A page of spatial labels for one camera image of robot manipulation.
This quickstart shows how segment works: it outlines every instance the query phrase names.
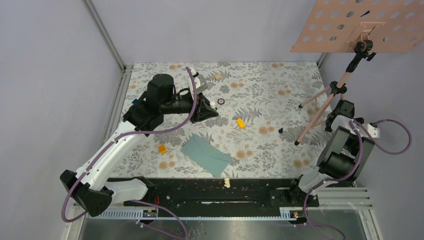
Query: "floral pattern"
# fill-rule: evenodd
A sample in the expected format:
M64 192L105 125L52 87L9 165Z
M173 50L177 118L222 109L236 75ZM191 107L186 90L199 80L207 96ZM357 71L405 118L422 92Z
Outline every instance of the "floral pattern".
M320 96L317 101L298 108L324 88L315 62L137 63L122 113L147 89L155 74L171 75L177 91L187 88L189 76L185 67L194 68L205 77L208 89L203 94L210 101L225 100L223 105L217 104L219 116L144 138L113 171L113 177L212 178L180 152L193 134L232 158L222 178L294 178L315 168L331 136L323 126L311 129L298 146L294 145L325 101ZM186 117L186 114L165 115L157 130L172 128ZM236 123L239 118L246 124L245 128ZM165 145L166 153L158 152L160 145Z

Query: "music stand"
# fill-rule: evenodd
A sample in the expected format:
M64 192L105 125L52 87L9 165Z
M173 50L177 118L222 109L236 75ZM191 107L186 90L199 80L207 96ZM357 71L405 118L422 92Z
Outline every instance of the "music stand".
M299 105L331 90L327 100L294 142L298 145L309 129L340 95L344 99L346 82L362 59L370 61L376 53L406 53L424 38L424 0L317 0L299 38L290 49L296 53L352 53L356 55L339 82Z

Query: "wall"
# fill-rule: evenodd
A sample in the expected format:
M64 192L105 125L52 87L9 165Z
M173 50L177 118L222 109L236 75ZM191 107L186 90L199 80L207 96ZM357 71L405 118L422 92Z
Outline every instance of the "wall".
M374 148L358 178L368 188L385 240L422 239L424 218L424 43L411 52L381 53L362 61L347 82L346 99L355 104L355 116L366 122L394 119L412 132L413 142L402 155ZM332 53L321 69L326 84L338 81L353 54ZM393 152L407 144L407 135L394 123L379 125L377 141Z
M126 64L317 61L291 53L315 1L93 0Z
M99 146L120 71L84 4L0 3L0 239L58 240L59 180Z

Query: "tripod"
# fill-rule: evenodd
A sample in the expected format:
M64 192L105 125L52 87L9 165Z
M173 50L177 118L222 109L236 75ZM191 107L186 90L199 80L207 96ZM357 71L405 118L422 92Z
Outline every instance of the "tripod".
M306 104L312 102L313 100L315 100L316 98L318 98L322 94L326 93L328 90L331 90L331 93L328 96L327 100L319 108L319 110L316 112L315 116L313 116L313 119L310 121L310 123L305 128L305 130L303 130L302 134L294 142L294 145L296 145L296 146L299 145L301 143L302 139L304 138L304 136L308 133L309 129L317 126L318 120L321 118L324 111L327 109L327 107L330 105L331 101L333 100L333 98L337 94L341 94L340 95L341 100L345 99L345 93L348 90L347 87L345 86L346 82L348 81L349 77L354 72L354 70L357 68L359 62L362 59L366 59L369 62L374 58L374 56L376 55L375 52L369 54L369 51L371 51L372 48L373 48L373 41L371 41L371 40L359 41L354 48L354 52L356 53L356 55L353 58L353 60L349 63L349 65L347 66L346 71L343 74L343 76L341 77L340 81L339 82L332 81L330 83L330 86L327 86L326 88L324 88L324 90L318 92L315 96L311 97L310 99L308 99L307 101L305 101L304 103L299 105L299 108L301 109Z

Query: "yellow foam piece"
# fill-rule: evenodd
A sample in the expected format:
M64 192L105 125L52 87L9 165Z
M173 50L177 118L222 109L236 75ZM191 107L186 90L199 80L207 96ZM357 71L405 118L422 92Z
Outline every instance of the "yellow foam piece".
M246 124L243 122L241 118L237 119L236 122L241 129L246 127Z
M157 147L157 150L159 150L160 154L164 154L167 152L167 148L165 147L165 145L160 145Z

